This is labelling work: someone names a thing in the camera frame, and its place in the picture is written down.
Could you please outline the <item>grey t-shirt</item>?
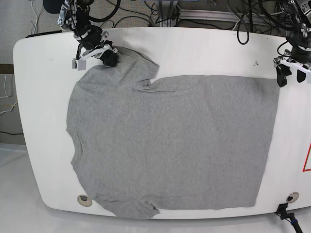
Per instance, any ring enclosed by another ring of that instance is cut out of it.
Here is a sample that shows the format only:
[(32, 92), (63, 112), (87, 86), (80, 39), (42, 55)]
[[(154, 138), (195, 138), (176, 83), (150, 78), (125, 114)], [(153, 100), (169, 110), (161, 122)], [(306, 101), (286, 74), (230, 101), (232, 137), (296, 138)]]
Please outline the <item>grey t-shirt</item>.
[(274, 80), (185, 75), (154, 80), (149, 57), (119, 49), (74, 86), (67, 132), (86, 194), (118, 217), (161, 209), (253, 207), (279, 87)]

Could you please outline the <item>black flat bar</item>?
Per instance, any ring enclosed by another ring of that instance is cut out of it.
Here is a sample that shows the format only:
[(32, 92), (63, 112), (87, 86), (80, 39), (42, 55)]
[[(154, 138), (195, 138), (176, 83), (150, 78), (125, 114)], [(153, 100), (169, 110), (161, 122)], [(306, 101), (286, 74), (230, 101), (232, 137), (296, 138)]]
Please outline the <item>black flat bar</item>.
[(61, 32), (62, 32), (62, 30), (43, 32), (43, 33), (35, 33), (35, 34), (27, 35), (26, 38), (31, 38), (31, 37), (36, 37), (36, 36), (43, 36), (43, 35), (50, 35), (50, 34), (56, 34), (56, 33), (61, 33)]

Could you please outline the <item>aluminium frame rail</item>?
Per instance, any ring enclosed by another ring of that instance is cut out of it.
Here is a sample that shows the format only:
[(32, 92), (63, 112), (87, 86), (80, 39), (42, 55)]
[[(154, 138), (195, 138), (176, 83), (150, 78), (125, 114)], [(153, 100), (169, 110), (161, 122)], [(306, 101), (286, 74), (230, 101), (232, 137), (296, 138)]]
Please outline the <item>aluminium frame rail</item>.
[[(221, 11), (210, 11), (210, 10), (189, 10), (189, 9), (181, 9), (179, 11), (180, 19), (187, 20), (209, 20), (209, 21), (223, 21), (223, 22), (237, 22), (239, 19), (231, 12), (221, 12)], [(249, 23), (249, 17), (245, 16), (245, 23)], [(269, 21), (265, 16), (258, 16), (254, 14), (252, 16), (252, 22), (255, 25), (264, 25), (265, 23), (269, 23)]]

